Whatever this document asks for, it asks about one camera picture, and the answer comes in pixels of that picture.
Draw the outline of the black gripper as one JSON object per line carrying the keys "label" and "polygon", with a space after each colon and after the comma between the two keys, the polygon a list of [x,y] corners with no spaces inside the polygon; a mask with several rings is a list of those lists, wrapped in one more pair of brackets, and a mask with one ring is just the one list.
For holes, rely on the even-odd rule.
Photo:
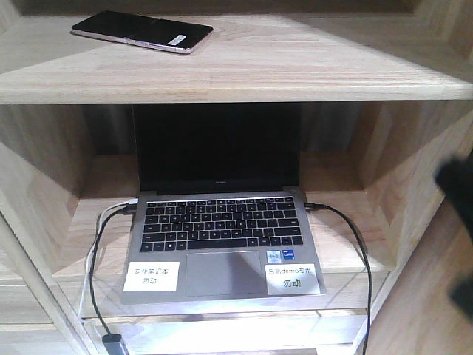
{"label": "black gripper", "polygon": [[[440,165],[435,183],[457,212],[472,241],[472,159],[452,158]],[[450,300],[472,318],[472,273],[462,277],[449,292]]]}

